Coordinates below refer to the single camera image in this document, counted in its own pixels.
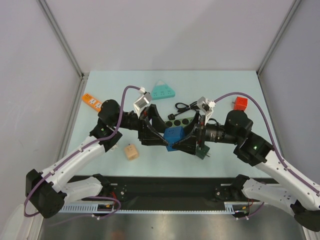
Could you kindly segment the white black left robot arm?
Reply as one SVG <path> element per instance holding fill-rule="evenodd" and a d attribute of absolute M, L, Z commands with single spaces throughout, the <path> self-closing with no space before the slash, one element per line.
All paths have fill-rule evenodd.
<path fill-rule="evenodd" d="M 35 215 L 49 219 L 68 203 L 85 198 L 107 199 L 111 188 L 107 179 L 100 174 L 85 180 L 69 181 L 88 163 L 118 143 L 123 136 L 120 128 L 137 131 L 143 145 L 166 146 L 168 143 L 161 134 L 167 125 L 161 119 L 156 105 L 147 104 L 146 98 L 142 97 L 134 103 L 134 111 L 125 112 L 123 103 L 114 99 L 103 102 L 96 126 L 77 149 L 42 171 L 32 169 L 26 174 L 24 203 L 31 203 L 35 207 Z"/>

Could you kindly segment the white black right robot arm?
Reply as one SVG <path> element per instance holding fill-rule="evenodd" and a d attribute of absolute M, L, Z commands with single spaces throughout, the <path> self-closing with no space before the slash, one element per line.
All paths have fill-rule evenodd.
<path fill-rule="evenodd" d="M 239 174 L 222 193 L 215 189 L 217 201 L 244 198 L 262 201 L 283 210 L 303 227 L 313 232 L 320 230 L 320 186 L 307 178 L 263 137 L 252 132 L 253 121 L 241 110 L 232 110 L 224 125 L 201 121 L 189 125 L 191 131 L 173 143 L 173 149 L 195 155 L 205 142 L 234 144 L 234 154 L 242 162 L 268 174 L 282 187 L 264 185 Z"/>

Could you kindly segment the blue cube socket adapter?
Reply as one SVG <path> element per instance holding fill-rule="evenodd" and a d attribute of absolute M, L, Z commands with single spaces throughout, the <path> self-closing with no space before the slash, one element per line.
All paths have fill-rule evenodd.
<path fill-rule="evenodd" d="M 185 131 L 182 126 L 169 127 L 164 131 L 163 138 L 168 142 L 166 147 L 168 152 L 175 151 L 172 145 L 185 137 Z"/>

